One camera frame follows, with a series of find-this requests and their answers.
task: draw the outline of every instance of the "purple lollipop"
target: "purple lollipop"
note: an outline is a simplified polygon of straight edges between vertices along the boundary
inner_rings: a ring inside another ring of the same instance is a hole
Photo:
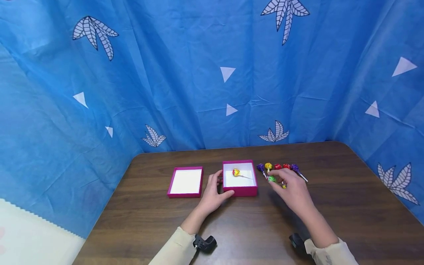
[[[291,168],[291,170],[293,170],[296,173],[299,172],[299,167],[296,164],[291,164],[290,168]]]
[[[306,182],[309,182],[303,175],[302,173],[300,173],[299,171],[299,167],[296,164],[291,164],[291,170],[293,170],[294,172],[296,172],[298,175],[300,175]]]
[[[261,171],[261,172],[264,172],[264,171],[265,171],[265,166],[264,166],[264,164],[258,164],[258,165],[256,166],[256,168],[257,168],[259,171]]]
[[[260,172],[262,172],[262,174],[264,175],[265,179],[266,179],[266,180],[268,180],[268,176],[267,176],[267,175],[265,175],[265,166],[264,166],[264,164],[258,164],[258,165],[256,166],[256,168],[257,168]]]

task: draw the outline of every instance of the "yellow lollipop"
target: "yellow lollipop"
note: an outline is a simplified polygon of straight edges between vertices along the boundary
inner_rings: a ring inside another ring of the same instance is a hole
[[[234,177],[237,177],[238,175],[240,175],[240,170],[238,170],[238,169],[233,169],[233,176]]]
[[[265,168],[267,169],[267,172],[269,172],[272,169],[271,163],[265,163]]]
[[[242,177],[242,178],[247,178],[247,179],[251,179],[251,178],[249,178],[249,177],[246,177],[246,176],[243,176],[243,175],[240,175],[240,170],[238,170],[238,169],[233,169],[233,176],[234,177]]]

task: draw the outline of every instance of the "beige sleeve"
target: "beige sleeve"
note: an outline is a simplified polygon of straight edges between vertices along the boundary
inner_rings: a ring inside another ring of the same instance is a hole
[[[178,227],[149,265],[189,265],[196,254],[194,236]]]
[[[311,239],[305,241],[308,254],[317,265],[358,265],[347,244],[339,238],[339,243],[326,248],[317,248]]]

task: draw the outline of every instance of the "leaf pattern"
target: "leaf pattern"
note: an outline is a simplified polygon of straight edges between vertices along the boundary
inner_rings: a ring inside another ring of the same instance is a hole
[[[393,172],[395,171],[395,167],[389,168],[387,172],[384,173],[383,182],[387,188],[390,188],[393,182]]]
[[[275,135],[272,132],[272,129],[268,129],[267,135],[258,135],[262,140],[267,142],[277,142],[283,140],[289,135],[289,131],[283,133],[284,127],[279,121],[275,121]]]
[[[399,197],[408,200],[414,204],[420,205],[418,200],[410,193],[409,191],[405,190],[405,188],[409,185],[411,181],[411,169],[412,165],[411,163],[407,164],[401,172],[399,172],[398,177],[396,178],[395,182],[393,182],[393,173],[395,170],[395,166],[391,167],[389,170],[384,172],[383,167],[379,163],[377,165],[377,172],[378,175],[383,182],[383,184],[389,188],[389,190],[393,193],[398,195]]]
[[[103,33],[105,33],[107,36],[110,37],[116,37],[119,36],[118,33],[116,33],[116,31],[114,31],[113,29],[109,28],[108,26],[106,26],[103,22],[91,17],[90,18],[96,25],[97,28],[102,31]]]
[[[280,136],[280,134],[282,134],[283,131],[284,131],[283,125],[281,124],[281,122],[276,120],[275,121],[275,137]]]
[[[274,13],[278,7],[278,3],[279,3],[278,0],[271,0],[262,11],[261,16]]]
[[[309,15],[309,11],[300,3],[299,0],[271,0],[262,10],[261,16],[276,13],[277,32],[280,29],[283,17],[286,22],[284,26],[283,42],[284,45],[289,37],[293,15],[303,17]]]
[[[399,173],[393,187],[406,188],[411,181],[411,163],[407,164]]]
[[[402,189],[402,188],[393,188],[390,189],[394,194],[398,195],[401,198],[404,198],[405,200],[408,200],[412,203],[415,203],[417,205],[420,205],[417,201],[417,199],[412,195],[409,191]]]
[[[383,181],[383,179],[384,179],[384,170],[381,167],[380,163],[378,163],[378,165],[377,165],[377,172],[378,172],[378,177],[380,177],[380,180]]]
[[[309,11],[298,1],[292,0],[293,5],[293,14],[298,17],[303,17],[309,15]]]
[[[268,136],[267,137],[268,137],[268,139],[275,142],[275,136],[274,136],[274,133],[272,132],[271,128],[268,129]]]
[[[284,45],[284,43],[286,43],[287,39],[289,38],[292,20],[293,20],[293,7],[291,6],[287,10],[286,26],[284,27],[284,36],[283,36],[283,44],[282,45]]]
[[[99,35],[99,39],[102,42],[103,48],[106,51],[107,57],[109,58],[109,61],[113,59],[113,48],[110,44],[110,41],[107,36],[104,35],[103,31],[96,29],[97,35]]]
[[[118,33],[106,26],[103,22],[90,16],[83,17],[74,27],[73,40],[87,36],[91,45],[98,50],[97,35],[99,36],[100,42],[106,51],[109,61],[111,61],[113,59],[114,52],[109,36],[116,37],[118,36]]]
[[[265,140],[267,142],[273,142],[272,140],[269,140],[268,137],[266,137],[265,135],[258,135],[262,140]]]
[[[149,133],[146,133],[146,138],[142,138],[146,143],[148,143],[150,146],[158,147],[163,141],[165,141],[166,136],[161,135],[159,136],[156,131],[146,124],[147,131]]]
[[[280,135],[278,138],[275,139],[275,141],[277,142],[277,141],[283,140],[284,138],[286,138],[287,136],[289,136],[289,132],[290,131],[287,131],[284,134]]]
[[[277,31],[280,29],[281,22],[283,21],[284,14],[287,11],[288,0],[285,0],[283,3],[278,3],[277,7],[277,16],[276,16],[276,25]]]

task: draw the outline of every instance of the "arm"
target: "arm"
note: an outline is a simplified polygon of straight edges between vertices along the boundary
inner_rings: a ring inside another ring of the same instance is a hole
[[[217,186],[222,182],[218,181],[218,176],[221,173],[222,170],[209,175],[208,184],[199,204],[156,254],[150,265],[188,265],[190,263],[196,254],[196,249],[193,247],[194,236],[199,232],[203,221],[234,194],[233,190],[218,194]]]
[[[355,258],[346,243],[340,240],[315,208],[309,195],[305,181],[287,168],[272,170],[268,173],[284,180],[287,189],[282,189],[277,183],[269,182],[273,190],[280,195],[287,206],[303,221],[311,234],[311,239],[305,241],[308,254],[312,255],[316,264],[357,265]]]

